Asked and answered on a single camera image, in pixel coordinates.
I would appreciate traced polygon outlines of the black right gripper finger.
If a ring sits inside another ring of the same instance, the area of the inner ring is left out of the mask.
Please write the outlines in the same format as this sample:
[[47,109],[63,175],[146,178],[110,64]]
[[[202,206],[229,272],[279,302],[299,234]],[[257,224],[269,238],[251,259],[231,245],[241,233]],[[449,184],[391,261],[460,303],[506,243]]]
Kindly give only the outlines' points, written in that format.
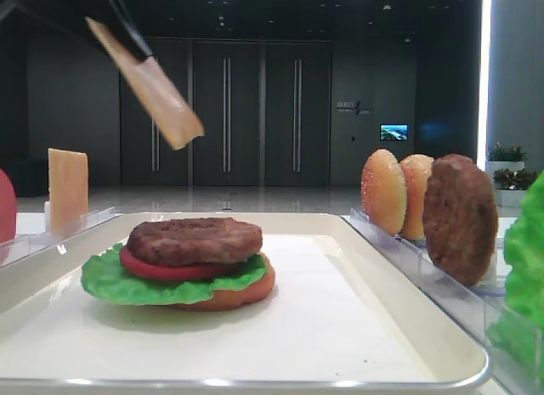
[[153,53],[137,29],[123,0],[106,0],[110,9],[106,25],[114,37],[138,61],[147,60]]

